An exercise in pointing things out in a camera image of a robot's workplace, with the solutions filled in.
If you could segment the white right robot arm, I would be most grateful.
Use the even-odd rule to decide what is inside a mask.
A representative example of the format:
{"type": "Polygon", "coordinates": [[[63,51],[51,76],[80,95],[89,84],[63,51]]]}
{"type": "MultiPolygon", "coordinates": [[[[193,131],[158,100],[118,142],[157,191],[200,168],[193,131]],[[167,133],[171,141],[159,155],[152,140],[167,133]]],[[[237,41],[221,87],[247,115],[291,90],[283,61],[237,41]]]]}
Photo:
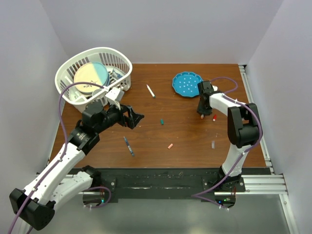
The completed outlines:
{"type": "Polygon", "coordinates": [[[197,112],[208,116],[212,114],[213,109],[216,109],[226,115],[230,141],[230,148],[219,169],[217,181],[211,188],[193,195],[199,197],[216,188],[227,192],[234,186],[234,182],[240,180],[242,166],[248,152],[260,143],[263,130],[255,103],[244,103],[232,99],[225,93],[214,89],[210,81],[202,81],[197,86],[200,96],[197,112]]]}

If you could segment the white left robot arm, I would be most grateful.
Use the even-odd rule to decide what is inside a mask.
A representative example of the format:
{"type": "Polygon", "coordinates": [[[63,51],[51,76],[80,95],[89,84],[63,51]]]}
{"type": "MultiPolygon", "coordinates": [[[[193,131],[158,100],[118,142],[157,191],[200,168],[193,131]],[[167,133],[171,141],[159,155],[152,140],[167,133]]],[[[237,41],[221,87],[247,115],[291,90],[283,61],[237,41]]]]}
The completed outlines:
{"type": "Polygon", "coordinates": [[[112,105],[105,110],[98,102],[88,104],[52,162],[24,189],[15,188],[10,193],[9,199],[16,215],[11,225],[14,226],[21,218],[31,228],[42,230],[52,220],[56,209],[75,194],[83,190],[98,190],[100,173],[90,166],[70,181],[62,183],[62,180],[99,142],[101,132],[115,124],[133,129],[143,118],[143,114],[135,113],[129,105],[112,105]]]}

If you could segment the white pen with teal tip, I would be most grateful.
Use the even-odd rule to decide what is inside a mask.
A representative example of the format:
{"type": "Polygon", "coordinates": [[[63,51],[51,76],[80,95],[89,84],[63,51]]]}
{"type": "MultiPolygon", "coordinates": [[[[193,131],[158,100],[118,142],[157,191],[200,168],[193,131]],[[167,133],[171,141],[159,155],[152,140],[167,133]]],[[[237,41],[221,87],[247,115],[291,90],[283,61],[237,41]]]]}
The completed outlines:
{"type": "Polygon", "coordinates": [[[152,91],[152,89],[150,88],[150,86],[147,84],[146,87],[147,87],[149,93],[151,94],[152,98],[156,98],[156,96],[155,96],[154,92],[152,91]]]}

